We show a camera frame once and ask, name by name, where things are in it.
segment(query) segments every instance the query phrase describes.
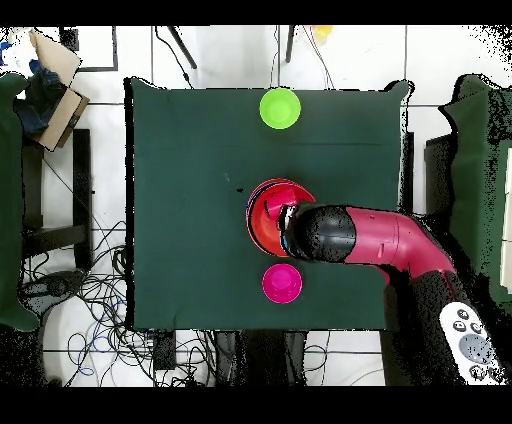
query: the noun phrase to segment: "green fabric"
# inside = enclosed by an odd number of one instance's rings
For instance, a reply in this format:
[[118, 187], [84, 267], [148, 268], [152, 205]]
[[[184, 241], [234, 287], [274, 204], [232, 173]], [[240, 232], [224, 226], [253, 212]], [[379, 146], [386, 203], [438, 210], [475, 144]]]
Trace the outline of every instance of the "green fabric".
[[39, 326], [37, 316], [17, 297], [22, 263], [22, 129], [12, 104], [27, 85], [21, 75], [0, 75], [0, 324], [20, 331], [33, 331]]
[[[245, 207], [258, 184], [284, 177], [322, 203], [396, 210], [407, 81], [387, 92], [298, 90], [301, 115], [286, 130], [261, 120], [267, 90], [131, 83], [136, 328], [385, 328], [378, 271], [266, 255], [249, 238]], [[287, 305], [261, 288], [279, 262], [303, 278]]]
[[507, 152], [512, 147], [512, 92], [485, 77], [465, 75], [457, 98], [441, 108], [457, 132], [451, 166], [454, 205], [450, 232], [474, 270], [489, 277], [491, 296], [510, 302], [500, 286]]

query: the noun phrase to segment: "white remote control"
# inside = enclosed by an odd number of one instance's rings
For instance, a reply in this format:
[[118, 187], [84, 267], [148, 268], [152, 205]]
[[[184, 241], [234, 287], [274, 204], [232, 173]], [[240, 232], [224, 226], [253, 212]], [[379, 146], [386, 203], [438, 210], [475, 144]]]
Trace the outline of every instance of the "white remote control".
[[489, 335], [472, 308], [451, 302], [441, 311], [439, 321], [459, 373], [467, 384], [507, 384]]

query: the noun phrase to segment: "cardboard box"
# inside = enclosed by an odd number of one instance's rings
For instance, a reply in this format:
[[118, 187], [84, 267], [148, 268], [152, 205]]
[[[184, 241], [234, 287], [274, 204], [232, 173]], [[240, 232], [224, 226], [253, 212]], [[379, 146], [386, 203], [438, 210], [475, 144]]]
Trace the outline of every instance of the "cardboard box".
[[82, 60], [71, 50], [37, 30], [30, 31], [30, 41], [36, 49], [41, 66], [55, 72], [60, 82], [68, 87], [50, 119], [48, 128], [34, 139], [53, 151], [55, 147], [64, 146], [89, 103], [87, 97], [69, 88]]

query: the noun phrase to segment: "button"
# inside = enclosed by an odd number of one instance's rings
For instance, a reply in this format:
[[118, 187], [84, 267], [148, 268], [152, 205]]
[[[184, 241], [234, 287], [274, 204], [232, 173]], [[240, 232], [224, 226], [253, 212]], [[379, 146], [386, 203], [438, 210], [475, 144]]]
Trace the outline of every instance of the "button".
[[476, 334], [480, 334], [482, 332], [482, 327], [480, 327], [476, 322], [472, 322], [469, 326]]
[[462, 319], [469, 319], [469, 314], [464, 309], [459, 309], [457, 315]]
[[490, 341], [477, 334], [462, 336], [459, 349], [467, 359], [480, 365], [490, 363], [496, 356]]
[[471, 374], [471, 377], [473, 377], [475, 380], [482, 381], [485, 378], [485, 370], [482, 367], [479, 367], [478, 365], [473, 365], [469, 369], [469, 374]]
[[453, 323], [453, 328], [463, 333], [464, 331], [466, 331], [466, 324], [464, 324], [462, 321], [455, 321]]
[[489, 376], [496, 382], [501, 383], [503, 381], [503, 372], [495, 368], [489, 368]]

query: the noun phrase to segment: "green cup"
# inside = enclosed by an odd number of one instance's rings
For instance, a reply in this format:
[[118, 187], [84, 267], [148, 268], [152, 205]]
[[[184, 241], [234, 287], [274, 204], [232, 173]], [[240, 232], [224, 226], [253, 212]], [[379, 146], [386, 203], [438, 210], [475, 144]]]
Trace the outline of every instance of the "green cup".
[[300, 100], [288, 88], [274, 88], [260, 101], [260, 116], [270, 128], [284, 130], [291, 127], [300, 115]]

